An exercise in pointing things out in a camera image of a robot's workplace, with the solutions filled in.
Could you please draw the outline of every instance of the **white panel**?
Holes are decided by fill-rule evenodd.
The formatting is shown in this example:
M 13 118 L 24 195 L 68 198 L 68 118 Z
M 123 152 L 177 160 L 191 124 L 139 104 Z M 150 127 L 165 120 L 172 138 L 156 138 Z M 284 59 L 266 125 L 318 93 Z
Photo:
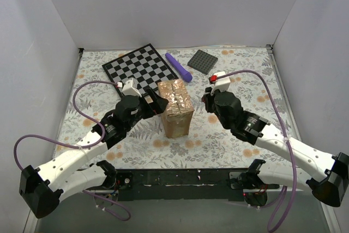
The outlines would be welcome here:
M 349 154 L 349 1 L 297 0 L 275 43 L 275 57 L 304 142 Z M 349 193 L 335 209 L 349 227 Z
M 78 47 L 274 43 L 295 0 L 52 0 Z
M 0 232 L 22 232 L 29 208 L 19 195 L 13 146 L 22 135 L 54 138 L 77 64 L 77 48 L 51 0 L 0 0 Z M 23 166 L 49 160 L 53 145 L 20 144 Z

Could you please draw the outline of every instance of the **patterned fabric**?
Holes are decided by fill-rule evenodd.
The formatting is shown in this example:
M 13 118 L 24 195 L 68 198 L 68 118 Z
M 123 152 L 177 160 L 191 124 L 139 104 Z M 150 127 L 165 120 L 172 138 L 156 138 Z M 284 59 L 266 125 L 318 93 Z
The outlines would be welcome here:
M 241 69 L 251 69 L 259 72 L 267 82 L 278 110 L 284 119 L 290 135 L 290 118 L 281 96 L 278 83 L 271 65 L 267 50 L 253 49 L 202 49 L 218 58 L 218 62 L 210 74 L 218 71 L 231 72 Z M 193 79 L 186 83 L 195 109 L 188 136 L 168 139 L 165 136 L 160 116 L 140 121 L 128 134 L 127 138 L 112 147 L 105 154 L 96 157 L 92 163 L 106 159 L 115 168 L 234 168 L 248 167 L 253 159 L 268 159 L 277 165 L 290 163 L 274 153 L 241 142 L 233 137 L 229 130 L 224 130 L 215 115 L 206 113 L 201 102 L 204 89 L 209 86 L 208 76 L 187 66 L 189 59 L 197 49 L 158 50 L 165 57 L 169 52 L 178 59 L 183 67 L 190 71 Z M 102 64 L 127 51 L 94 51 L 84 52 L 73 91 L 84 82 L 91 80 L 108 81 Z M 280 127 L 270 103 L 266 90 L 257 78 L 249 73 L 239 74 L 230 78 L 229 91 L 233 92 L 249 111 L 259 114 L 274 125 Z M 110 85 L 91 84 L 80 91 L 77 98 L 78 107 L 96 119 L 101 119 L 105 112 L 115 108 L 120 100 L 116 90 Z M 70 103 L 59 135 L 59 140 L 74 144 L 90 131 L 94 123 L 80 116 Z M 54 157 L 66 149 L 57 146 Z

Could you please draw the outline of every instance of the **cardboard box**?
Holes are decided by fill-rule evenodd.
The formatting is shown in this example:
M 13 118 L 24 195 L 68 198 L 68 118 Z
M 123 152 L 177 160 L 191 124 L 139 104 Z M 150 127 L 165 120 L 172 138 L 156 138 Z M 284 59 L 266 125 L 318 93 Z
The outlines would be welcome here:
M 166 136 L 174 139 L 188 135 L 194 108 L 183 80 L 160 82 L 158 87 L 159 95 L 169 101 L 161 115 Z

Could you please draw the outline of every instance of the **checkered board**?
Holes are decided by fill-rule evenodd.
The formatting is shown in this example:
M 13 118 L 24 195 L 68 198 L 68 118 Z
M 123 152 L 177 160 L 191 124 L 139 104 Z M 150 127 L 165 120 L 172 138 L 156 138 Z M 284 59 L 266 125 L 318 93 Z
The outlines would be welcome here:
M 159 82 L 178 78 L 151 44 L 105 63 L 102 67 L 112 82 L 125 83 L 131 77 L 135 78 L 141 94 L 145 94 L 147 87 L 156 90 Z M 119 89 L 116 88 L 116 91 L 123 96 Z

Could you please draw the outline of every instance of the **purple toy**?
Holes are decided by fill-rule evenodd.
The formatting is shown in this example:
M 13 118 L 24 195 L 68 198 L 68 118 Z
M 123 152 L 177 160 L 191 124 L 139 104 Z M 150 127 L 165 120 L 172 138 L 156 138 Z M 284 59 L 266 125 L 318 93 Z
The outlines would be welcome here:
M 179 74 L 182 76 L 185 82 L 190 82 L 192 80 L 192 75 L 188 71 L 186 71 L 174 57 L 172 57 L 169 53 L 166 53 L 165 57 L 168 61 L 170 61 L 171 65 L 173 65 L 174 68 L 179 72 Z

